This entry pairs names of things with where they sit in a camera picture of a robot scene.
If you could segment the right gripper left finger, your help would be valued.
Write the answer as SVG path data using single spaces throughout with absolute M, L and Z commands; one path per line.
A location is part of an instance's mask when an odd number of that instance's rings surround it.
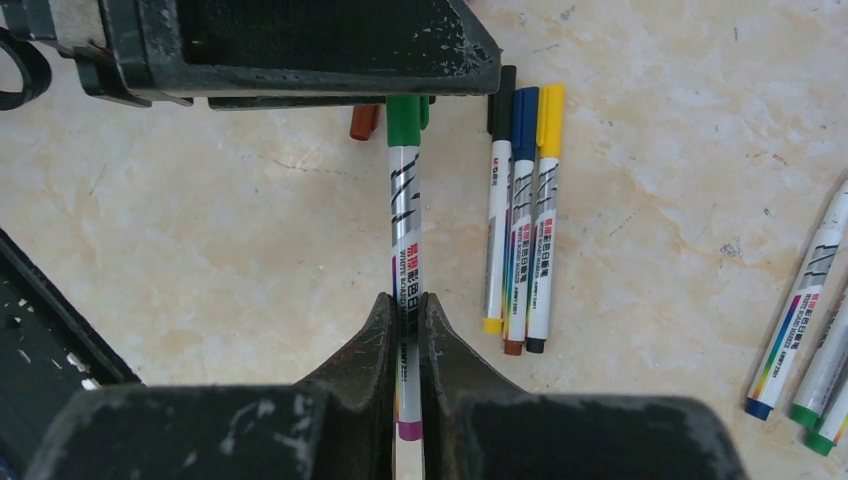
M 390 479 L 396 314 L 291 385 L 121 385 L 75 394 L 30 479 Z

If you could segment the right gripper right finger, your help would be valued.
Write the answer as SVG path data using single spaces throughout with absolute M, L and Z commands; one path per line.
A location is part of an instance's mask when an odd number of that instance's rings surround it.
M 428 479 L 743 479 L 718 416 L 686 397 L 535 394 L 486 362 L 438 299 L 419 316 Z

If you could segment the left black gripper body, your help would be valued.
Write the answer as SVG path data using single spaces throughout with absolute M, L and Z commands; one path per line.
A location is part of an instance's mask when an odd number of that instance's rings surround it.
M 77 51 L 89 96 L 217 110 L 486 95 L 501 52 L 461 1 L 104 1 L 106 46 Z

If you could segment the brown pen cap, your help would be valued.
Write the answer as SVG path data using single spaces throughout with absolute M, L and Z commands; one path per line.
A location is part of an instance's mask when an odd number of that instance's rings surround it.
M 368 141 L 377 128 L 380 110 L 379 104 L 354 106 L 349 136 L 357 141 Z

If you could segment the green capped pen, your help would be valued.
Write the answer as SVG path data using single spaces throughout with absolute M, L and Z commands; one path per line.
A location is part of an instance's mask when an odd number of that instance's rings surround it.
M 396 422 L 398 436 L 404 441 L 423 438 L 418 336 L 423 294 L 420 146 L 428 111 L 428 101 L 420 96 L 386 100 L 392 287 L 399 332 Z

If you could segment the black capped pen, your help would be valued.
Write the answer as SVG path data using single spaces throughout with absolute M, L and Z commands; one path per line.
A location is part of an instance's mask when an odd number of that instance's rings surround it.
M 517 68 L 504 65 L 498 90 L 488 97 L 487 131 L 491 137 L 487 262 L 483 303 L 483 332 L 499 334 L 503 325 L 508 184 L 512 157 L 512 97 Z

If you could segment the purple capped pen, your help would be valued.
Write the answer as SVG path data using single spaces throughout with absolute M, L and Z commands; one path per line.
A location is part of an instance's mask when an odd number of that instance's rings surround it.
M 847 229 L 847 184 L 834 193 L 816 229 L 775 330 L 756 369 L 744 412 L 765 421 L 774 410 Z

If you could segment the blue capped pen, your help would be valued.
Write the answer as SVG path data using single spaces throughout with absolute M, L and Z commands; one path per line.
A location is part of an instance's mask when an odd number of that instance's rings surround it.
M 539 93 L 537 87 L 525 87 L 513 96 L 510 291 L 503 343 L 511 356 L 522 354 L 526 338 Z

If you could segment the yellow capped pen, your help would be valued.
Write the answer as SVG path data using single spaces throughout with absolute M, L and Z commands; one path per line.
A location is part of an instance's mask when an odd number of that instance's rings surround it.
M 540 90 L 536 133 L 539 159 L 534 222 L 534 276 L 525 339 L 525 350 L 533 354 L 545 351 L 551 320 L 565 97 L 566 87 L 562 83 L 550 84 Z

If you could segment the magenta capped pen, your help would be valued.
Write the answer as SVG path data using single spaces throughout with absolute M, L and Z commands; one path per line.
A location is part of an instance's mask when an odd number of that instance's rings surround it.
M 807 434 L 804 445 L 822 456 L 827 456 L 847 428 L 847 386 L 838 393 L 830 409 L 821 418 L 814 431 Z

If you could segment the brown capped pen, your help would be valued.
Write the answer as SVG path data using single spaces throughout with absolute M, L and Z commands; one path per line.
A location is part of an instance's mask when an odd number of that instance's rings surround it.
M 824 413 L 847 361 L 847 290 L 841 294 L 792 400 L 789 418 L 813 428 Z

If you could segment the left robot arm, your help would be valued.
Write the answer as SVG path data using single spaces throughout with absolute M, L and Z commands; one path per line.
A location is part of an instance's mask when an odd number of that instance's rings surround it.
M 486 95 L 501 51 L 463 1 L 5 1 L 1 49 L 22 86 L 52 80 L 41 47 L 76 65 L 93 98 L 215 110 L 381 104 L 395 95 Z

